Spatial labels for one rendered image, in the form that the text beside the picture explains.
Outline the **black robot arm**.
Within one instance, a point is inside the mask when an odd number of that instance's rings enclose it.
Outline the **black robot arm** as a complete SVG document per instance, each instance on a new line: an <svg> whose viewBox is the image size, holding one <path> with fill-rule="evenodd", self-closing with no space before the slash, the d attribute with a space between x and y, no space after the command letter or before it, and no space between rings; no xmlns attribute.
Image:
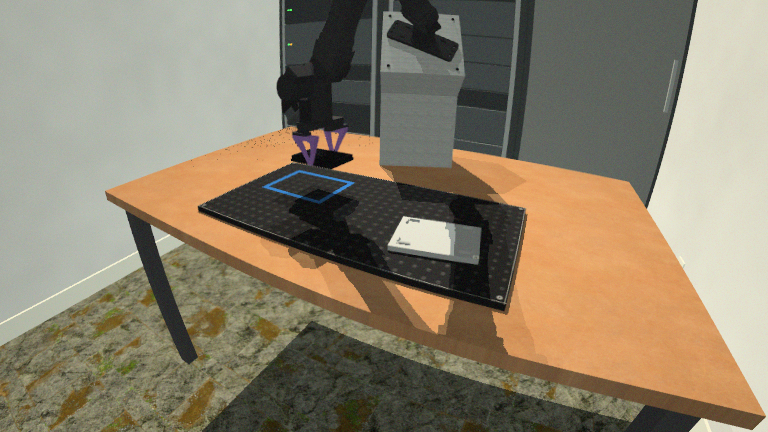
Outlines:
<svg viewBox="0 0 768 432"><path fill-rule="evenodd" d="M441 29L436 8L428 0L399 1L402 15L415 27L396 20L387 32L387 38L451 62L459 44L435 34ZM318 101L318 98L326 97L327 100L332 96L331 83L341 82L347 76L355 53L352 48L356 29L366 2L333 0L325 26L315 41L310 63L290 66L278 78L277 93L283 100L282 112L289 122L299 118L312 122L311 100L307 98Z"/></svg>

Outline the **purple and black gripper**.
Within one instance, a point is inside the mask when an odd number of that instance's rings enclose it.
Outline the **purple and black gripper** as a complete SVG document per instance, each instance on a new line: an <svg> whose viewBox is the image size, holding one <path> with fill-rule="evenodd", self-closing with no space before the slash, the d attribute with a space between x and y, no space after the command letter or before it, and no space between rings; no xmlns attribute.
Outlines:
<svg viewBox="0 0 768 432"><path fill-rule="evenodd" d="M332 116L332 96L318 98L307 98L311 100L311 119L312 122L296 122L297 131L292 132L292 138L301 150L308 165L313 165L318 146L319 136L311 135L310 131L323 128L328 148L331 151L339 150L339 147L348 131L348 124L344 124L344 117ZM333 133L339 133L335 148L332 144ZM305 139L303 139L305 138ZM310 158L306 151L303 141L310 144Z"/></svg>

